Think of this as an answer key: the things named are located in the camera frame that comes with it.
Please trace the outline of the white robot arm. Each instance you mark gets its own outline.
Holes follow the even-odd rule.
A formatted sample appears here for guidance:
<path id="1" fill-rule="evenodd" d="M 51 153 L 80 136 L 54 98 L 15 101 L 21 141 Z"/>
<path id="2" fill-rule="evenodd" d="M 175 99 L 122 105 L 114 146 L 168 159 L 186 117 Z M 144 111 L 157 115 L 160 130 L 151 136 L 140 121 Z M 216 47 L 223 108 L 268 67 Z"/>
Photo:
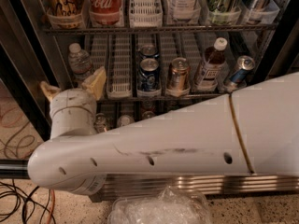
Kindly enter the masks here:
<path id="1" fill-rule="evenodd" d="M 106 175 L 299 175 L 299 73 L 94 135 L 40 145 L 40 187 L 91 195 Z"/>

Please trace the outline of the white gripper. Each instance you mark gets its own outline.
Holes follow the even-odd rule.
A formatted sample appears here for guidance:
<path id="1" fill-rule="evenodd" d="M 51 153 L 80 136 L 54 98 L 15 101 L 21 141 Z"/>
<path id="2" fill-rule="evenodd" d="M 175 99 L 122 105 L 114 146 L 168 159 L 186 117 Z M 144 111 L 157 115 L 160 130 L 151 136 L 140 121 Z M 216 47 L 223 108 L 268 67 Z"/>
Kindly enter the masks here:
<path id="1" fill-rule="evenodd" d="M 104 66 L 96 69 L 82 83 L 82 89 L 62 91 L 46 81 L 40 82 L 40 89 L 50 102 L 50 138 L 64 135 L 96 134 L 93 127 L 96 107 L 107 81 Z"/>

